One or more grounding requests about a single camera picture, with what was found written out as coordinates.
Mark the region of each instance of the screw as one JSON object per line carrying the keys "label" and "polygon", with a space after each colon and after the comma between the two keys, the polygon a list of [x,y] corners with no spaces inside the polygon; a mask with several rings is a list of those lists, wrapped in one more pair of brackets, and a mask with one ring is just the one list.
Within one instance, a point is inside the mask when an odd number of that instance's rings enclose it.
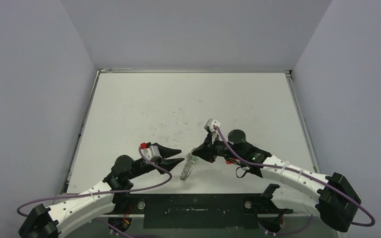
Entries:
{"label": "screw", "polygon": [[145,202],[141,201],[141,202],[138,203],[138,209],[139,210],[144,209],[144,207],[145,207]]}
{"label": "screw", "polygon": [[247,209],[250,209],[250,208],[252,207],[252,202],[250,202],[250,201],[246,201],[246,202],[245,202],[245,207],[246,207]]}

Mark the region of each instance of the gray wall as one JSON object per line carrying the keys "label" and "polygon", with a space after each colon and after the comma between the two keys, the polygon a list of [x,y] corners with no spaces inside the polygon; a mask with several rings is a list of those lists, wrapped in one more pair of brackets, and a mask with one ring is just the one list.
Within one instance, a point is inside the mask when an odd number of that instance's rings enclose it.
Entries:
{"label": "gray wall", "polygon": [[19,204],[60,191],[94,77],[59,0],[0,0],[0,238]]}
{"label": "gray wall", "polygon": [[98,67],[292,69],[331,0],[61,0]]}
{"label": "gray wall", "polygon": [[349,236],[381,237],[381,1],[334,0],[293,77],[321,171],[346,175],[376,217]]}

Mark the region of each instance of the purple cable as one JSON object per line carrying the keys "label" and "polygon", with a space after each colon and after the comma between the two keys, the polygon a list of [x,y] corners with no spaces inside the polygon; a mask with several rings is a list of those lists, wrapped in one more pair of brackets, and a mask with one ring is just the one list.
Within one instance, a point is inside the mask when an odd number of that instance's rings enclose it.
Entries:
{"label": "purple cable", "polygon": [[[162,167],[156,165],[155,163],[153,163],[152,161],[150,161],[149,159],[147,159],[147,158],[144,156],[144,154],[142,153],[142,151],[141,151],[141,147],[138,148],[138,152],[139,152],[140,156],[141,156],[141,157],[142,157],[142,158],[143,158],[149,165],[151,165],[151,166],[155,167],[156,169],[161,170],[162,172],[168,174],[168,175],[169,175],[169,178],[168,178],[166,181],[162,182],[162,183],[159,183],[159,184],[157,184],[157,185],[153,185],[153,186],[150,186],[150,187],[144,187],[144,188],[138,188],[138,189],[131,189],[131,190],[116,190],[116,191],[95,192],[95,193],[93,193],[92,195],[94,196],[94,195],[102,195],[102,194],[109,194],[109,193],[121,193],[121,192],[138,192],[138,191],[144,191],[144,190],[149,190],[149,189],[153,189],[153,188],[156,188],[156,187],[163,186],[163,185],[165,185],[166,183],[168,183],[170,180],[172,180],[172,178],[173,178],[172,174],[171,174],[168,170],[166,170],[166,169],[164,169],[164,168],[162,168]],[[33,204],[33,203],[43,202],[43,201],[49,201],[49,200],[57,200],[57,199],[80,198],[80,197],[87,197],[87,196],[91,196],[91,194],[82,194],[82,195],[79,195],[79,194],[77,194],[77,195],[59,195],[59,196],[54,196],[54,197],[44,197],[44,198],[39,198],[39,199],[35,199],[35,200],[32,200],[32,201],[26,202],[26,203],[24,203],[24,204],[21,204],[21,205],[17,208],[17,213],[18,213],[20,216],[27,217],[27,214],[21,212],[21,208],[23,208],[23,207],[25,207],[25,206],[28,206],[28,205],[31,205],[31,204]],[[122,236],[125,236],[125,237],[127,237],[127,238],[138,238],[138,237],[150,237],[150,238],[154,238],[154,237],[157,237],[157,236],[152,236],[152,235],[143,235],[143,236],[140,236],[140,235],[137,236],[137,235],[135,235],[134,237],[132,237],[132,236],[129,236],[129,235],[123,233],[122,231],[120,231],[119,229],[117,229],[116,227],[114,227],[114,226],[112,226],[112,225],[110,225],[110,224],[108,224],[108,223],[107,223],[107,225],[108,225],[110,228],[112,228],[113,230],[115,230],[116,232],[118,232],[119,234],[122,234]]]}
{"label": "purple cable", "polygon": [[113,231],[119,233],[121,236],[124,236],[124,237],[127,237],[127,238],[143,238],[143,237],[157,238],[157,236],[155,236],[155,235],[133,235],[133,236],[130,236],[130,235],[122,232],[121,230],[117,229],[115,226],[113,226],[112,224],[110,224],[108,222],[103,222],[103,221],[100,221],[100,220],[97,220],[97,219],[94,219],[93,221],[99,222],[101,224],[104,224],[104,225],[108,226],[110,229],[112,229]]}
{"label": "purple cable", "polygon": [[271,234],[271,235],[273,235],[273,234],[275,234],[276,236],[294,235],[294,234],[297,234],[297,233],[300,233],[300,232],[306,230],[307,227],[309,227],[310,224],[312,223],[312,220],[313,220],[313,215],[310,215],[308,222],[306,222],[306,224],[302,228],[300,228],[300,229],[298,229],[296,231],[292,231],[292,232],[278,232],[278,233],[275,233],[275,232],[268,231],[267,229],[265,229],[265,227],[263,227],[263,225],[261,225],[261,227],[264,230],[266,230],[268,232],[268,234]]}
{"label": "purple cable", "polygon": [[[266,165],[266,164],[256,164],[256,163],[252,163],[252,162],[249,162],[247,160],[244,160],[242,159],[231,147],[230,145],[227,143],[226,139],[224,138],[224,135],[221,133],[221,130],[219,127],[217,126],[214,126],[214,129],[216,131],[218,131],[218,134],[220,135],[221,139],[223,140],[223,143],[224,145],[230,150],[230,152],[236,156],[236,159],[239,159],[240,161],[242,161],[244,164],[247,164],[247,165],[252,165],[252,166],[255,166],[255,167],[270,167],[270,168],[276,168],[276,169],[282,169],[283,167],[282,166],[279,166],[279,165]],[[308,174],[305,174],[305,173],[300,173],[300,171],[296,170],[296,169],[293,169],[293,168],[289,168],[289,167],[285,167],[285,170],[289,170],[289,171],[292,171],[292,172],[295,172],[295,173],[298,173],[298,174],[301,174],[305,177],[307,177],[308,179],[311,179],[315,182],[318,182],[324,186],[326,186],[327,188],[333,190],[334,192],[338,193],[339,195],[343,196],[345,199],[347,199],[349,202],[353,203],[354,205],[356,205],[356,207],[358,207],[360,210],[362,210],[369,218],[370,218],[370,223],[358,223],[358,222],[352,222],[351,224],[352,225],[355,225],[355,226],[361,226],[361,227],[371,227],[373,225],[375,225],[376,223],[376,220],[375,218],[370,214],[370,212],[368,212],[368,210],[366,210],[363,206],[361,206],[358,202],[356,202],[354,199],[352,199],[351,197],[347,196],[345,193],[341,192],[340,190],[336,189],[334,186],[332,185],[329,185],[327,184],[326,182],[323,182],[313,176],[310,176]]]}

